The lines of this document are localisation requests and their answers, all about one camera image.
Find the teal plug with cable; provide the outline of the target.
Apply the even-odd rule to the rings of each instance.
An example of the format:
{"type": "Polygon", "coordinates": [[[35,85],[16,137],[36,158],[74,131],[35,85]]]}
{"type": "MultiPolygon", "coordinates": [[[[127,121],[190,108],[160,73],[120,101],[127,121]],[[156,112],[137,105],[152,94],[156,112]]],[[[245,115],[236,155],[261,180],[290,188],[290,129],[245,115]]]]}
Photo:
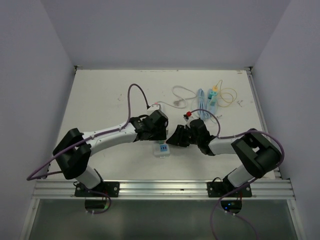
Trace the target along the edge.
{"type": "Polygon", "coordinates": [[[219,90],[217,87],[213,87],[212,89],[209,89],[207,93],[206,109],[211,114],[215,115],[217,119],[219,119],[221,115],[217,115],[218,108],[219,108],[219,90]]]}

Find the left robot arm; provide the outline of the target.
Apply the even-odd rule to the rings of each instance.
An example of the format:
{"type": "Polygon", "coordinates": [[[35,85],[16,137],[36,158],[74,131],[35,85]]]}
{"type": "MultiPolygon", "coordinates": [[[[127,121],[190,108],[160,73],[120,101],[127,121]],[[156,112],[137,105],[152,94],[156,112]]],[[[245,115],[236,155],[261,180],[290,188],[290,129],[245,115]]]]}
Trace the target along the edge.
{"type": "Polygon", "coordinates": [[[103,180],[97,170],[88,165],[94,154],[105,149],[137,141],[164,141],[167,138],[168,117],[155,110],[150,115],[131,117],[111,128],[92,132],[69,130],[53,150],[60,171],[67,180],[75,179],[92,196],[103,193],[103,180]]]}

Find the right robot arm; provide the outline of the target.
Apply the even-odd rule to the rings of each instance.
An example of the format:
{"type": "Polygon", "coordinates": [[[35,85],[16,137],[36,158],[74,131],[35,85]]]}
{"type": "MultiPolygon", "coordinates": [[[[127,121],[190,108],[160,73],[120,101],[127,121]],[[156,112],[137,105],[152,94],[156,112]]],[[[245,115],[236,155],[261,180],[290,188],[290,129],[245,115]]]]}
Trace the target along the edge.
{"type": "Polygon", "coordinates": [[[262,178],[277,168],[284,158],[282,151],[262,131],[251,128],[238,136],[218,137],[210,134],[201,119],[178,125],[166,143],[183,148],[196,145],[207,156],[236,155],[241,165],[221,181],[213,180],[209,184],[213,191],[222,196],[235,196],[243,185],[262,178]]]}

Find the white power strip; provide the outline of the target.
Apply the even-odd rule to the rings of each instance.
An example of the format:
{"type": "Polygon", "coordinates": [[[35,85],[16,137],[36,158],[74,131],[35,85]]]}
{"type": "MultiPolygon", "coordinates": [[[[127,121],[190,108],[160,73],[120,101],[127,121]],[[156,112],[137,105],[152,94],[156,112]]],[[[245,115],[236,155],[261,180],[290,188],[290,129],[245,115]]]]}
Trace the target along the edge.
{"type": "MultiPolygon", "coordinates": [[[[161,111],[165,113],[165,104],[161,102],[156,102],[156,103],[161,104],[161,107],[162,107],[161,111]]],[[[155,157],[160,159],[167,158],[171,154],[169,145],[166,143],[166,140],[164,141],[165,141],[164,144],[158,144],[158,140],[153,144],[153,154],[155,157]]]]}

